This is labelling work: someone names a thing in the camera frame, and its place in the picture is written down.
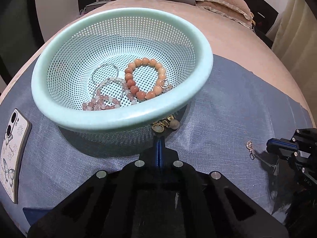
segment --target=silver bolt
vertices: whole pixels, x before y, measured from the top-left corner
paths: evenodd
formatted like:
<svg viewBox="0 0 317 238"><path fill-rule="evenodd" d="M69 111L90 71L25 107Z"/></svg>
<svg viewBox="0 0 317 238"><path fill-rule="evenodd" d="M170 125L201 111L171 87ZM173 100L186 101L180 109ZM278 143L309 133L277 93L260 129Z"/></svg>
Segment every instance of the silver bolt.
<svg viewBox="0 0 317 238"><path fill-rule="evenodd" d="M105 178L106 175L107 175L107 173L106 173L105 171L98 171L98 172L96 173L96 176L97 176L99 179Z"/></svg>
<svg viewBox="0 0 317 238"><path fill-rule="evenodd" d="M211 177L212 177L213 179L218 180L218 179L220 179L221 174L220 174L219 172L212 172L212 173L211 173Z"/></svg>
<svg viewBox="0 0 317 238"><path fill-rule="evenodd" d="M177 160L177 161L174 161L174 162L173 162L173 165L174 165L175 167L182 167L184 164L183 164L182 161Z"/></svg>
<svg viewBox="0 0 317 238"><path fill-rule="evenodd" d="M144 163L144 161L142 161L142 160L138 160L138 161L135 161L135 162L134 162L134 165L135 165L136 167L142 167L142 166L145 165L145 163Z"/></svg>

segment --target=beige curtain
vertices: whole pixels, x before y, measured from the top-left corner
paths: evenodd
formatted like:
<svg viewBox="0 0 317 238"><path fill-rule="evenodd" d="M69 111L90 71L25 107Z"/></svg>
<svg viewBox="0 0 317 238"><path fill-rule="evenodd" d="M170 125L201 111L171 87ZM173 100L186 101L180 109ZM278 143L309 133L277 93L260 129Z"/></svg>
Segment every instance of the beige curtain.
<svg viewBox="0 0 317 238"><path fill-rule="evenodd" d="M317 19L305 0L289 0L272 51L301 89L317 122Z"/></svg>

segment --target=smartphone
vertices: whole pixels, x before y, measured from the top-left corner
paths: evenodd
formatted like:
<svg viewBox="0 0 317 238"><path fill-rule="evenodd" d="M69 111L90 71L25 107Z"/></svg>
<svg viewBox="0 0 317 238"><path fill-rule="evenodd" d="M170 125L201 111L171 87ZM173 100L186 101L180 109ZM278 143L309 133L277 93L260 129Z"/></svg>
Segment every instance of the smartphone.
<svg viewBox="0 0 317 238"><path fill-rule="evenodd" d="M13 203L18 203L19 172L22 155L32 124L14 109L4 134L0 155L0 181Z"/></svg>

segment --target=basket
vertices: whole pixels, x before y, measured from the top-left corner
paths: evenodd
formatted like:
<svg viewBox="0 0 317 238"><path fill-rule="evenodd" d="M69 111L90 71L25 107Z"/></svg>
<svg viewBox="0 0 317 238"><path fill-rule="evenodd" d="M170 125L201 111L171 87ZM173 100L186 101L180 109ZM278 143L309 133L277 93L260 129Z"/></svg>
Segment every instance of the basket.
<svg viewBox="0 0 317 238"><path fill-rule="evenodd" d="M131 105L83 111L96 85L92 73L101 64L124 71L135 58L155 58L166 69L173 89ZM122 8L83 18L58 34L43 50L32 74L32 95L38 109L58 126L75 132L120 132L146 126L184 107L207 81L213 54L205 36L188 21L147 8ZM116 69L101 67L96 82L115 77ZM157 71L141 66L134 71L140 90L148 92ZM121 97L116 83L102 93Z"/></svg>

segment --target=perforated basket wall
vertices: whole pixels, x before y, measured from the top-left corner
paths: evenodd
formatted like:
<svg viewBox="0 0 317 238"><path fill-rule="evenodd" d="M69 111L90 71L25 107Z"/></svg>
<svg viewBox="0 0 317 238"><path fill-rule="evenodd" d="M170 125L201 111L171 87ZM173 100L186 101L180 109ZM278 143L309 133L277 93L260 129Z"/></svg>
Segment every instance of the perforated basket wall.
<svg viewBox="0 0 317 238"><path fill-rule="evenodd" d="M182 31L160 20L122 16L87 26L60 47L47 71L49 92L63 106L81 110L82 103L93 96L96 85L92 73L97 66L115 64L124 71L128 63L143 57L161 62L174 87L187 78L195 65L193 45ZM111 66L101 67L94 80L100 83L116 73ZM153 89L158 78L155 68L149 66L136 68L133 75L145 92ZM121 87L111 84L102 93L119 99ZM121 106L129 105L124 95Z"/></svg>

